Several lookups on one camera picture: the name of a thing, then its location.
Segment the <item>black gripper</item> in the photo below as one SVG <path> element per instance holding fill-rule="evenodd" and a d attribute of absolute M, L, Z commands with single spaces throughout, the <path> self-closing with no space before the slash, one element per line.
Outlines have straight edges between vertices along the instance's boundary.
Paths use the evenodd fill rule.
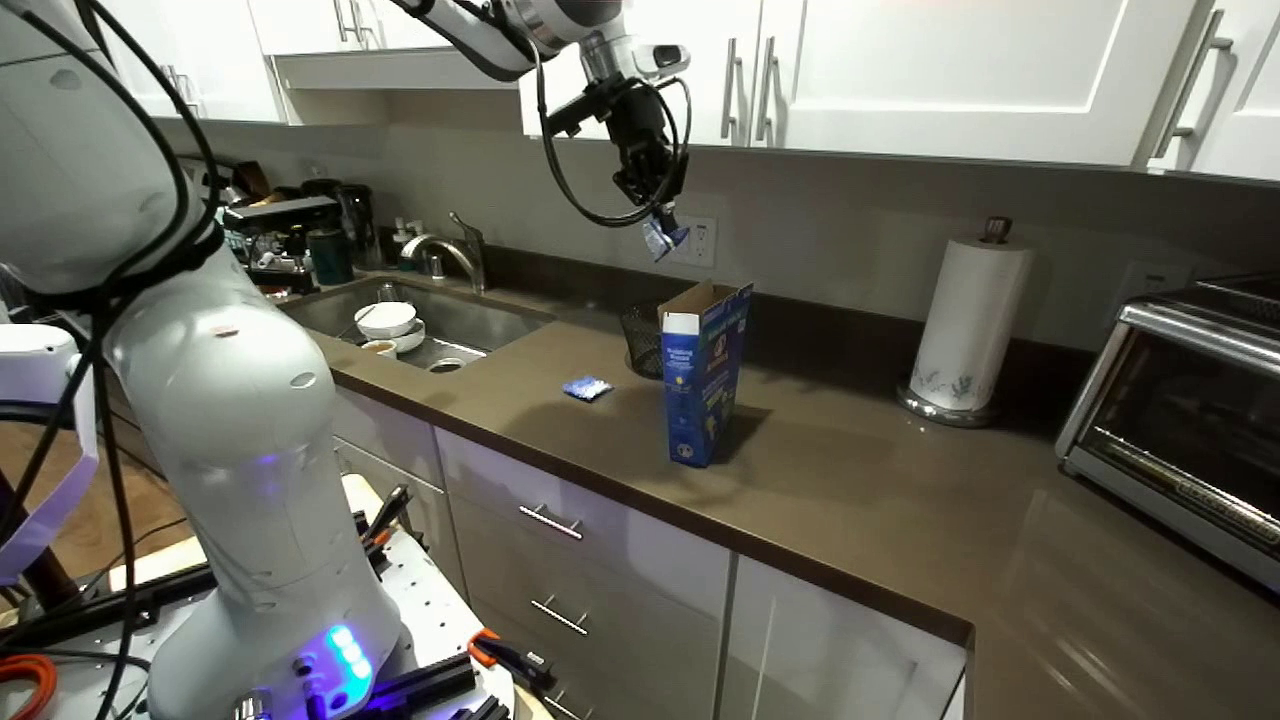
<path fill-rule="evenodd" d="M 662 232 L 685 240 L 686 218 L 681 214 L 681 186 L 686 172 L 686 150 L 677 137 L 670 108 L 650 85 L 622 85 L 609 100 L 609 138 L 616 144 L 618 167 L 613 183 L 630 203 L 660 203 L 643 212 L 643 240 L 660 244 Z"/>

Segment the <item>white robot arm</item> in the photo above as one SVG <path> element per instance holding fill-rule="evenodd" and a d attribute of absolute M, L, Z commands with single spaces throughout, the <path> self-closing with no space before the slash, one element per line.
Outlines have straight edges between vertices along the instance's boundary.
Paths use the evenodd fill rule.
<path fill-rule="evenodd" d="M 336 378 L 255 291 L 76 0 L 4 0 L 0 266 L 90 319 L 217 586 L 155 647 L 155 720 L 342 720 L 404 643 L 333 459 Z"/>

